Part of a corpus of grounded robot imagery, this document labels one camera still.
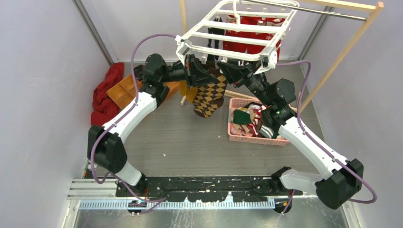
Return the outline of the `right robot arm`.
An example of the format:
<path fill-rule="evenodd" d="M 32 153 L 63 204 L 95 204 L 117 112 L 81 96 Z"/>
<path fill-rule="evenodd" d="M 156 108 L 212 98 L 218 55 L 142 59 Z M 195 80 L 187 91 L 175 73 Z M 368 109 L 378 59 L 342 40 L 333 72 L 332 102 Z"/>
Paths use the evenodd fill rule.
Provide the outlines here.
<path fill-rule="evenodd" d="M 263 123 L 275 135 L 292 143 L 317 169 L 318 174 L 283 167 L 272 175 L 271 188 L 278 195 L 300 190 L 318 196 L 330 209 L 337 209 L 361 190 L 364 166 L 358 159 L 348 160 L 332 150 L 302 122 L 290 108 L 296 100 L 294 83 L 280 79 L 269 83 L 258 73 L 258 62 L 237 66 L 218 62 L 227 81 L 235 87 L 246 86 L 262 103 Z"/>

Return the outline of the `dark sock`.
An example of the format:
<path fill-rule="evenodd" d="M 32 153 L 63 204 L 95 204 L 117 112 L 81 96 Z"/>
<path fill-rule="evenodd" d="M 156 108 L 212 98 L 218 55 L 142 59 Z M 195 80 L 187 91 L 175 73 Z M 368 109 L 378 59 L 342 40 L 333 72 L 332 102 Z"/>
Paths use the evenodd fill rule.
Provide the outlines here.
<path fill-rule="evenodd" d="M 215 22 L 223 22 L 221 17 L 215 18 L 214 21 Z M 225 30 L 224 29 L 212 28 L 211 30 L 212 30 L 212 34 L 214 34 L 214 35 L 220 35 L 220 36 L 225 35 Z M 216 48 L 216 49 L 219 48 L 219 42 L 220 42 L 220 40 L 218 40 L 218 39 L 214 40 L 214 48 Z"/>

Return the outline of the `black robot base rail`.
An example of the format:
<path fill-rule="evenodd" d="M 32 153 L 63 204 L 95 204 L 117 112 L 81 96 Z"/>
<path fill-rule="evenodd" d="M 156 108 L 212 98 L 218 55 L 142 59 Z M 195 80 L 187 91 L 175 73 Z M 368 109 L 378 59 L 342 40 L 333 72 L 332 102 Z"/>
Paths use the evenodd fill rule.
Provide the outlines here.
<path fill-rule="evenodd" d="M 116 182 L 117 197 L 165 198 L 168 202 L 264 202 L 266 197 L 288 196 L 291 191 L 270 176 L 154 176 L 143 177 L 129 190 Z"/>

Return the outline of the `brown yellow argyle sock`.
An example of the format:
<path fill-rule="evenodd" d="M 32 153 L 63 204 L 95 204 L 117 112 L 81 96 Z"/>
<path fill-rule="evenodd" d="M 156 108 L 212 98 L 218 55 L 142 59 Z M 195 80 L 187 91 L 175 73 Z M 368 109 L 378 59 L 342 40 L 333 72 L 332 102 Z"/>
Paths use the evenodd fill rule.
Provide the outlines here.
<path fill-rule="evenodd" d="M 216 64 L 214 61 L 208 61 L 206 62 L 206 64 L 202 64 L 203 68 L 205 70 L 207 70 L 213 77 L 215 77 L 217 79 L 217 68 L 216 68 Z M 217 82 L 215 83 L 210 83 L 207 85 L 203 85 L 198 87 L 198 93 L 193 101 L 193 105 L 197 106 L 199 104 L 201 104 L 204 101 L 204 97 L 207 95 L 212 95 L 213 92 L 213 87 L 217 85 Z"/>

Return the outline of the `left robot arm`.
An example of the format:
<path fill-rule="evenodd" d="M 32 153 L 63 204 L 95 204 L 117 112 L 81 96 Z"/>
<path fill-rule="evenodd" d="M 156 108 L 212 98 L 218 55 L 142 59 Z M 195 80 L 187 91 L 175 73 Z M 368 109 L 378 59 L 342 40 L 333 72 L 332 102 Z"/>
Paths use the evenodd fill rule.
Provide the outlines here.
<path fill-rule="evenodd" d="M 87 157 L 126 182 L 127 190 L 135 197 L 145 193 L 143 173 L 127 160 L 124 142 L 131 131 L 166 99 L 167 82 L 185 81 L 189 87 L 218 83 L 195 57 L 186 55 L 184 62 L 169 66 L 160 54 L 151 54 L 143 67 L 142 87 L 135 99 L 103 126 L 92 126 L 88 131 Z"/>

